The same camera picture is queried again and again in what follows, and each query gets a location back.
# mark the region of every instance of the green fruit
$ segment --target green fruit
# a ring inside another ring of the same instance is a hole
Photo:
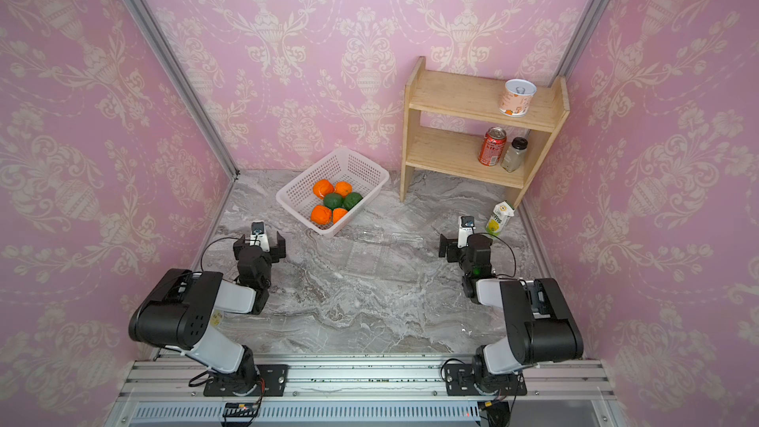
[[[329,209],[333,210],[335,208],[340,208],[342,206],[342,196],[340,196],[337,193],[328,193],[324,195],[324,206],[327,206]]]
[[[363,196],[361,196],[360,193],[356,193],[356,192],[349,193],[346,196],[346,200],[343,202],[342,207],[344,207],[346,210],[350,211],[351,209],[353,209],[353,207],[356,204],[358,204],[359,201],[361,201],[362,198],[363,198]]]

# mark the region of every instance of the wooden shelf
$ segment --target wooden shelf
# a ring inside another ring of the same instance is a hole
[[[557,81],[559,85],[563,83],[563,79],[557,79]],[[416,110],[546,132],[553,132],[559,125],[562,113],[556,112],[555,89],[538,86],[530,102],[530,110],[523,117],[509,117],[498,109],[503,90],[504,81],[498,79],[425,71],[417,83],[416,91],[409,100],[408,106]],[[566,91],[562,90],[559,99],[563,99],[564,96],[566,96]]]
[[[482,165],[478,159],[481,147],[481,137],[422,127],[408,149],[406,165],[512,188],[525,186],[524,166],[509,173],[500,164]]]
[[[569,116],[564,77],[556,78],[550,88],[538,86],[527,115],[509,117],[498,109],[504,81],[427,71],[425,64],[419,57],[406,83],[401,201],[413,170],[422,168],[504,185],[506,201],[517,208]],[[530,129],[525,163],[511,174],[500,165],[482,165],[478,156],[483,137],[422,127],[422,111]]]

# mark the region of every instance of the mounting plate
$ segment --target mounting plate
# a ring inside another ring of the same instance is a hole
[[[264,397],[282,397],[285,395],[285,386],[287,385],[287,372],[288,365],[256,365],[258,371],[263,378],[263,384],[266,386],[266,390],[263,393]],[[222,384],[216,384],[207,382],[203,389],[203,395],[205,397],[230,397],[233,396],[229,389],[224,389]],[[261,385],[258,384],[255,389],[251,391],[248,396],[260,396]]]
[[[524,381],[520,381],[517,375],[503,375],[507,377],[507,382],[501,387],[500,396],[526,396],[527,386]],[[472,374],[472,365],[470,364],[450,364],[443,369],[443,377],[446,379],[446,392],[449,396],[482,396],[474,386],[474,375]]]

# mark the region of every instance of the yellow juice carton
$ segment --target yellow juice carton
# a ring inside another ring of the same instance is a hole
[[[496,204],[496,207],[493,208],[493,214],[490,215],[490,219],[485,227],[486,231],[494,236],[498,236],[512,216],[514,216],[514,208],[510,204],[507,202]]]

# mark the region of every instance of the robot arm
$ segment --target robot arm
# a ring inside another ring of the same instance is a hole
[[[178,351],[213,370],[211,378],[244,395],[258,383],[253,353],[222,335],[210,319],[214,308],[250,313],[255,300],[255,290],[222,280],[221,272],[169,269],[132,315],[129,338]]]
[[[478,301],[503,310],[506,337],[483,347],[493,375],[582,356],[580,330],[555,279],[477,281]]]
[[[462,246],[465,228],[469,234]],[[526,366],[578,359],[583,352],[580,330],[556,281],[496,278],[490,264],[492,243],[487,235],[474,232],[473,218],[462,217],[459,238],[441,234],[438,253],[459,263],[466,297],[503,310],[506,337],[480,346],[472,360],[474,384],[482,392],[513,384],[515,373]]]
[[[261,313],[269,299],[272,263],[285,257],[285,239],[277,233],[277,246],[270,248],[263,223],[253,223],[251,239],[243,236],[233,249],[239,284],[223,280],[221,272],[169,269],[132,315],[129,338],[178,351],[210,368],[211,382],[246,395],[260,379],[253,352],[210,325],[211,314],[214,309]]]

